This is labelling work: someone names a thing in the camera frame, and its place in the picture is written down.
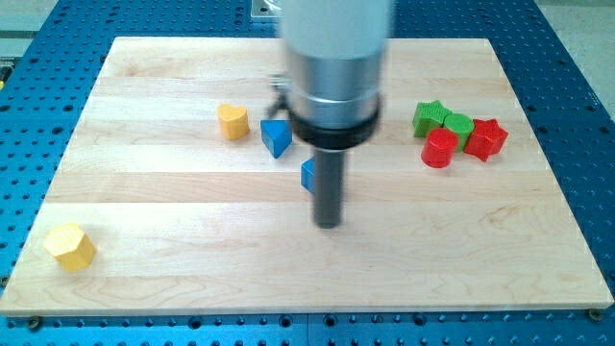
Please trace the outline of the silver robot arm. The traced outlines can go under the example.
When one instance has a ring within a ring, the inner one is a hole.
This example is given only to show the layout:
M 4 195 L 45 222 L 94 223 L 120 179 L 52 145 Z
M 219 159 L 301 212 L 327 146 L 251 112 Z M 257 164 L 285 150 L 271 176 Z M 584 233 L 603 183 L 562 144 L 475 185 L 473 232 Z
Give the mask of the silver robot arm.
M 292 131 L 315 149 L 344 151 L 376 130 L 381 63 L 394 0 L 283 0 L 284 71 L 271 79 Z

